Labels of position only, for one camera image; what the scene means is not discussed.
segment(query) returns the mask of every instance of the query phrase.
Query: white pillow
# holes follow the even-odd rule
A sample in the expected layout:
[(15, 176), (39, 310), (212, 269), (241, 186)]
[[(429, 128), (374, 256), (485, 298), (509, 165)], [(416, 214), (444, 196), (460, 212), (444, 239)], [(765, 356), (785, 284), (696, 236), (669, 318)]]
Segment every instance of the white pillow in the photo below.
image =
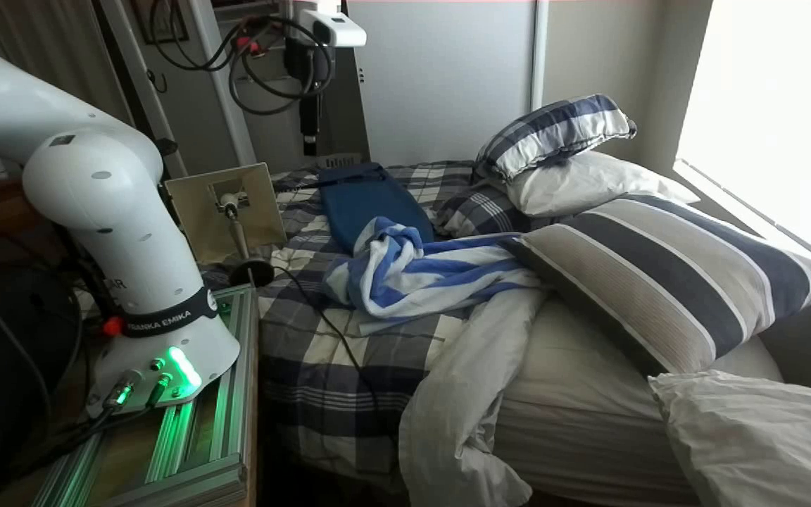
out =
[(619, 196), (651, 196), (674, 203), (699, 200), (682, 184), (605, 152), (581, 152), (562, 167), (523, 173), (507, 180), (507, 196), (529, 218), (565, 218)]
[(811, 504), (811, 389), (723, 372), (651, 389), (700, 504)]

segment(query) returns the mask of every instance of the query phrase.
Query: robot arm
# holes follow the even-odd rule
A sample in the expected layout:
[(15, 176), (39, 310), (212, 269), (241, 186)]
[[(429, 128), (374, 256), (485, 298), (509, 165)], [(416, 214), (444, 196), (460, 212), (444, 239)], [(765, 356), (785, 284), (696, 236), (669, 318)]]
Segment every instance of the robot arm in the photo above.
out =
[(0, 158), (30, 205), (91, 252), (126, 334), (96, 365), (91, 414), (191, 400), (240, 356), (160, 203), (155, 143), (0, 59)]

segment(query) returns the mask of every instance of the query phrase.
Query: pillowcase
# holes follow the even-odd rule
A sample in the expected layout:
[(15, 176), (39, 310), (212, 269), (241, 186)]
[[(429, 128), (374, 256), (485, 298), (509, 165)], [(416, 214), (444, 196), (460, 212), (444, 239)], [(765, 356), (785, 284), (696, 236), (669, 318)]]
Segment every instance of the pillowcase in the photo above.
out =
[(516, 255), (623, 331), (641, 372), (699, 372), (811, 305), (811, 259), (655, 198), (523, 234)]
[(723, 372), (651, 389), (700, 504), (811, 504), (811, 389)]
[(674, 203), (699, 200), (682, 184), (605, 152), (582, 152), (562, 167), (523, 173), (507, 180), (507, 196), (529, 218), (565, 218), (619, 196), (654, 196)]
[(437, 208), (440, 236), (475, 236), (502, 232), (531, 232), (534, 227), (550, 227), (553, 221), (523, 218), (503, 191), (491, 184), (474, 186), (464, 196), (444, 200)]
[(582, 97), (531, 110), (492, 136), (475, 169), (517, 177), (543, 165), (575, 158), (612, 138), (634, 138), (634, 121), (607, 97)]

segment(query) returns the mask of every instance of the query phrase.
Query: blue cloth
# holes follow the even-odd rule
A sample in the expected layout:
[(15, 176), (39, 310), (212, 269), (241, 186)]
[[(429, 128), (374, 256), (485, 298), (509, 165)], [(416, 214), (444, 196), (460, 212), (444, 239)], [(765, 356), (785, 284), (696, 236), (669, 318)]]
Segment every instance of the blue cloth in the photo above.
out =
[(326, 293), (374, 318), (412, 318), (478, 305), (502, 290), (538, 289), (503, 249), (512, 234), (424, 243), (412, 227), (374, 218), (354, 256), (326, 273)]
[(320, 169), (319, 186), (329, 236), (346, 255), (354, 252), (354, 239), (367, 224), (381, 214), (413, 227), (423, 239), (434, 239), (434, 227), (423, 205), (378, 165)]

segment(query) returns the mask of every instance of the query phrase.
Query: cable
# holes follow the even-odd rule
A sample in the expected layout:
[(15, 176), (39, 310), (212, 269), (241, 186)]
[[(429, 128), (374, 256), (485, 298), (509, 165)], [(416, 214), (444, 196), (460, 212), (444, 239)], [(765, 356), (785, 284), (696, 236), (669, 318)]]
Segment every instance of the cable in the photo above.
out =
[(53, 443), (43, 458), (37, 458), (33, 463), (10, 470), (2, 481), (0, 481), (0, 497), (10, 487), (15, 479), (37, 474), (39, 469), (47, 469), (50, 463), (56, 463), (58, 458), (75, 452), (78, 445), (85, 445), (92, 435), (99, 432), (110, 432), (136, 420), (150, 417), (151, 412), (136, 412), (136, 414), (124, 414), (124, 417), (113, 417), (113, 412), (102, 412), (92, 420), (85, 420), (78, 427), (70, 427), (70, 438)]
[(223, 43), (216, 45), (216, 52), (206, 59), (206, 62), (195, 62), (186, 52), (184, 52), (184, 45), (181, 45), (181, 35), (174, 31), (174, 21), (181, 21), (181, 5), (178, 5), (178, 0), (170, 0), (172, 5), (170, 5), (170, 28), (172, 28), (172, 45), (181, 52), (181, 58), (186, 59), (186, 62), (178, 62), (174, 58), (170, 58), (167, 52), (163, 52), (163, 45), (167, 43), (160, 43), (158, 41), (158, 13), (160, 13), (160, 4), (163, 0), (151, 0), (150, 4), (150, 21), (147, 21), (147, 28), (150, 28), (150, 36), (151, 36), (151, 45), (155, 45), (155, 52), (170, 62), (170, 66), (174, 66), (174, 67), (181, 67), (181, 70), (206, 70), (206, 74), (213, 74), (213, 70), (220, 70), (220, 67), (224, 67), (227, 62), (232, 62), (232, 55), (233, 52), (227, 52), (227, 45), (233, 43), (233, 36), (236, 36), (236, 31), (240, 31), (240, 27), (233, 27), (224, 36), (223, 36)]
[(88, 351), (88, 348), (81, 348), (81, 345), (88, 345), (88, 341), (85, 341), (85, 318), (81, 318), (78, 298), (75, 298), (74, 290), (70, 290), (70, 298), (74, 298), (74, 307), (75, 307), (74, 351), (70, 351), (70, 356), (68, 356), (68, 365), (64, 365), (64, 369), (63, 369), (53, 393), (58, 393), (58, 387), (68, 380), (68, 374), (70, 374), (70, 369), (74, 369), (74, 365), (75, 365), (78, 351)]
[(292, 21), (284, 21), (284, 17), (262, 17), (262, 21), (253, 21), (244, 27), (248, 28), (248, 36), (251, 41), (258, 41), (265, 31), (270, 28), (278, 28), (278, 31), (295, 31), (302, 35), (313, 48), (320, 52), (320, 59), (324, 59), (324, 67), (326, 67), (326, 79), (315, 79), (315, 62), (310, 62), (310, 70), (306, 70), (306, 82), (302, 86), (299, 93), (286, 93), (286, 91), (278, 91), (278, 89), (270, 89), (265, 79), (258, 79), (253, 74), (253, 67), (248, 66), (248, 59), (241, 59), (248, 76), (262, 89), (268, 91), (270, 97), (284, 97), (284, 98), (306, 98), (306, 97), (315, 97), (320, 91), (326, 91), (326, 86), (336, 79), (336, 58), (329, 52), (329, 45), (324, 45), (313, 31), (306, 31), (305, 27), (292, 24)]
[(299, 276), (295, 276), (292, 270), (286, 270), (286, 269), (278, 269), (278, 270), (282, 270), (284, 276), (289, 276), (289, 281), (295, 284), (295, 290), (302, 293), (302, 298), (313, 307), (313, 314), (315, 314), (315, 317), (336, 334), (336, 338), (343, 345), (343, 352), (346, 352), (346, 359), (350, 359), (358, 380), (368, 389), (374, 414), (378, 414), (381, 427), (385, 427), (385, 432), (388, 432), (385, 438), (392, 441), (392, 448), (396, 452), (396, 428), (388, 428), (388, 420), (385, 420), (384, 412), (381, 412), (381, 394), (378, 394), (378, 389), (368, 384), (364, 366), (358, 365), (358, 359), (354, 359), (354, 352), (353, 352), (353, 348), (350, 348), (350, 341), (346, 341), (346, 334), (340, 334), (340, 328), (336, 328), (336, 325), (324, 317), (324, 310), (319, 307), (319, 301), (302, 289), (302, 281), (299, 281)]
[(17, 341), (17, 335), (10, 334), (10, 328), (2, 321), (0, 317), (0, 331), (6, 334), (6, 338), (10, 341), (15, 352), (26, 360), (26, 366), (30, 369), (30, 379), (39, 389), (39, 398), (43, 398), (43, 407), (44, 407), (44, 420), (50, 420), (50, 394), (47, 394), (47, 387), (44, 387), (44, 379), (43, 372), (37, 369), (33, 359), (29, 356), (29, 351)]
[(233, 98), (233, 105), (236, 105), (240, 110), (244, 110), (244, 112), (251, 112), (251, 115), (275, 115), (275, 112), (284, 112), (284, 110), (289, 110), (289, 107), (295, 105), (295, 98), (286, 98), (284, 105), (268, 107), (268, 110), (255, 110), (255, 107), (244, 105), (241, 97), (240, 97), (240, 91), (236, 91), (236, 67), (240, 67), (240, 58), (233, 58), (233, 62), (232, 62), (232, 79), (227, 79), (227, 93), (232, 93), (232, 98)]
[[(172, 45), (174, 52), (181, 55), (181, 59), (174, 59), (163, 45), (163, 41), (158, 41), (158, 15), (167, 13), (167, 27), (172, 31)], [(336, 79), (336, 55), (326, 43), (320, 43), (313, 31), (306, 31), (305, 27), (299, 27), (295, 21), (284, 21), (284, 17), (255, 17), (255, 21), (244, 21), (240, 27), (233, 27), (220, 48), (206, 59), (206, 62), (195, 62), (184, 45), (181, 45), (181, 36), (178, 35), (178, 27), (181, 27), (181, 5), (178, 0), (170, 0), (170, 8), (163, 8), (163, 0), (151, 0), (150, 4), (150, 21), (147, 21), (147, 28), (150, 28), (150, 41), (155, 45), (155, 52), (174, 67), (181, 70), (206, 70), (206, 74), (213, 74), (213, 70), (223, 70), (223, 67), (232, 67), (227, 74), (227, 93), (232, 98), (236, 101), (240, 110), (251, 112), (251, 115), (275, 115), (275, 112), (284, 112), (289, 110), (295, 101), (302, 98), (310, 98), (310, 97), (319, 97), (329, 89), (329, 82)], [(306, 67), (302, 70), (299, 82), (302, 89), (295, 93), (286, 93), (282, 89), (274, 89), (268, 86), (251, 66), (251, 58), (265, 58), (278, 41), (284, 36), (274, 36), (274, 41), (262, 41), (265, 35), (286, 35), (289, 41), (289, 31), (299, 35), (299, 45), (305, 45), (305, 52), (319, 52), (320, 55), (320, 66), (315, 62), (313, 55), (306, 55)], [(244, 76), (262, 89), (265, 93), (270, 97), (278, 97), (278, 98), (286, 98), (284, 105), (278, 107), (251, 107), (241, 101), (240, 91), (236, 91), (236, 76), (240, 76), (240, 67), (244, 70)]]

